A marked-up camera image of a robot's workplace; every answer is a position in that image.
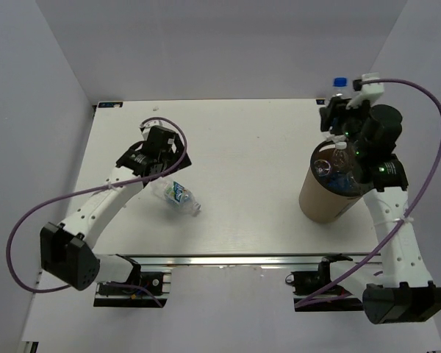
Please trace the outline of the small bottle blue cap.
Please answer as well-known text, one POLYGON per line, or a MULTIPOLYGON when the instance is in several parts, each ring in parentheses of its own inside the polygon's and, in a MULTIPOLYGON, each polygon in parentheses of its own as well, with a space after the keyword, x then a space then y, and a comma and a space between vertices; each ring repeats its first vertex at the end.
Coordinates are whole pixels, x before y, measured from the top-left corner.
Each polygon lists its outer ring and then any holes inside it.
MULTIPOLYGON (((349 99, 351 97, 351 92, 348 87, 348 79, 344 76, 335 77, 332 85, 332 94, 331 98, 337 98, 337 99, 349 99)), ((332 109, 332 120, 331 120, 331 127, 330 127, 330 133, 332 133, 335 136, 341 136, 342 130, 340 128, 340 113, 341 108, 343 106, 336 103, 334 105, 334 108, 332 109)))

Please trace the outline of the clear bottle green white label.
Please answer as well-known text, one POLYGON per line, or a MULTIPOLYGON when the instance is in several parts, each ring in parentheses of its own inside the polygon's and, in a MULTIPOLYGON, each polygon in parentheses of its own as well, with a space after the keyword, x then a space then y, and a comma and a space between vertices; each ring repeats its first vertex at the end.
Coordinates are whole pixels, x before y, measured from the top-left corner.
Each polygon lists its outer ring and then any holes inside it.
POLYGON ((152 193, 166 202, 179 213, 196 216, 201 212, 201 204, 196 200, 192 192, 174 181, 164 177, 150 183, 152 193))

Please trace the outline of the clear bottle light blue label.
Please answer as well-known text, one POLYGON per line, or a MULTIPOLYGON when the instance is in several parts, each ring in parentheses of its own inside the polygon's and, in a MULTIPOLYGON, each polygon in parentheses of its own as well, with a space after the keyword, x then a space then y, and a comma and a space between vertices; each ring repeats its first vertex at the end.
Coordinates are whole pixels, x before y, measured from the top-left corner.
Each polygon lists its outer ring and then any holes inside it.
POLYGON ((345 141, 335 143, 334 151, 331 156, 331 165, 337 173, 347 173, 350 168, 350 159, 345 141))

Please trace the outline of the clear bottle white cap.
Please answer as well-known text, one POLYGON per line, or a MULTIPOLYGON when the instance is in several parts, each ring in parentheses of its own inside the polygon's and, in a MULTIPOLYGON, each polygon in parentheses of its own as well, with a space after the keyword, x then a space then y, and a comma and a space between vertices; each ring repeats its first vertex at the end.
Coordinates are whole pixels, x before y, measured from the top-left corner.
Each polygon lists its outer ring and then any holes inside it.
POLYGON ((331 164, 328 160, 318 159, 314 161, 313 168, 318 177, 324 178, 327 177, 332 170, 331 164))

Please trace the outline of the clear bottle dark blue label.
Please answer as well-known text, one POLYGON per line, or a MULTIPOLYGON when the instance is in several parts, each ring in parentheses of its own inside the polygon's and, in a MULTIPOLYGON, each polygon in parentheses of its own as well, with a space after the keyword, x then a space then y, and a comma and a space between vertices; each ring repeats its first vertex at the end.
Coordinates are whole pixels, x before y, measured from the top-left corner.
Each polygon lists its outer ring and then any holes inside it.
POLYGON ((358 194, 361 191, 359 183, 355 180, 350 171, 348 173, 333 173, 329 177, 328 186, 337 193, 358 194))

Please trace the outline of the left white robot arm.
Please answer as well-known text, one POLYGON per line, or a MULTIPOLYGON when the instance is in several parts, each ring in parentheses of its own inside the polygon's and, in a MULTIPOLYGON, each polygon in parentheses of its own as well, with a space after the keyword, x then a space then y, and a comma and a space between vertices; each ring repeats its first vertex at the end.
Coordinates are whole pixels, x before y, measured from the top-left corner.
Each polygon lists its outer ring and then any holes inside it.
POLYGON ((58 224, 40 231, 44 271, 76 290, 92 283, 115 283, 124 293, 140 287, 140 264, 119 254, 95 254, 93 249, 113 218, 149 182, 190 166, 187 140, 177 127, 144 126, 146 136, 116 161, 105 183, 58 224))

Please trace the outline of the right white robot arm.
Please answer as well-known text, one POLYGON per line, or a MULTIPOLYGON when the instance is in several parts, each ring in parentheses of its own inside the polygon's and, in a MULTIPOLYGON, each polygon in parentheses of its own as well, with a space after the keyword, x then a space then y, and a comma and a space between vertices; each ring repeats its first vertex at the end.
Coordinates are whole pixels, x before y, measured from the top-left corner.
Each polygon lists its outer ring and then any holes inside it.
POLYGON ((324 257, 318 266, 320 292, 338 288, 360 299, 373 324, 424 322, 441 310, 441 287, 423 262, 410 221, 414 208, 408 202, 408 180, 403 164, 394 154, 402 132, 402 116, 394 107, 373 105, 365 99, 333 99, 320 110, 321 129, 344 135, 351 144, 352 175, 362 186, 379 244, 382 273, 370 273, 365 264, 345 255, 324 257))

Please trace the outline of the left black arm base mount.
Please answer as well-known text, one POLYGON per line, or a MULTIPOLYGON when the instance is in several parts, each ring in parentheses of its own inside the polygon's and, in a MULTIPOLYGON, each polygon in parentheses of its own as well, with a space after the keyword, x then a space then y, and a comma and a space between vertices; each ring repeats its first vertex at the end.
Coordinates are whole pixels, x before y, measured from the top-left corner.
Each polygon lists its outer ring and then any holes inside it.
POLYGON ((162 309, 171 291, 171 270, 158 265, 137 266, 125 282, 98 283, 94 307, 162 309))

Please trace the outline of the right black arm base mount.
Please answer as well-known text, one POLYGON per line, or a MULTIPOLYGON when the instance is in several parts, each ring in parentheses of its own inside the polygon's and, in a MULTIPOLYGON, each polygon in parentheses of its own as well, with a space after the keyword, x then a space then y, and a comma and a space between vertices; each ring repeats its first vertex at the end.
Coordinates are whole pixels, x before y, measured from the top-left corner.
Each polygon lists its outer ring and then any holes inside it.
MULTIPOLYGON (((330 280, 330 264, 337 261, 352 261, 343 254, 328 255, 322 258, 313 271, 294 271, 285 278, 285 284, 293 288, 294 304, 305 299, 309 294, 327 285, 330 280)), ((311 304, 296 307, 297 313, 311 312, 362 312, 362 303, 339 285, 328 289, 311 300, 311 304)))

